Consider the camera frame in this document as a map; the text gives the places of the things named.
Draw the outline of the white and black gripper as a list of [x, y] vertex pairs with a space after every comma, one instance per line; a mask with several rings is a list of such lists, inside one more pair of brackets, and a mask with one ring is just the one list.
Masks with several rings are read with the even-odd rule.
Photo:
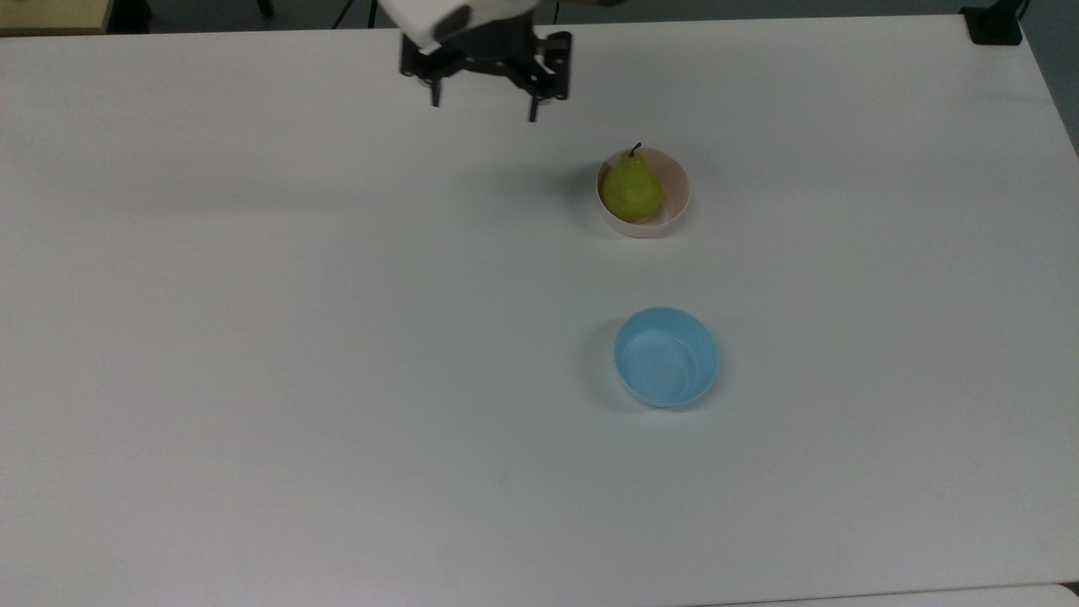
[[380, 4], [402, 35], [400, 73], [428, 86], [432, 107], [442, 104], [443, 80], [461, 72], [504, 78], [524, 91], [529, 123], [542, 101], [569, 99], [572, 35], [536, 35], [536, 1]]

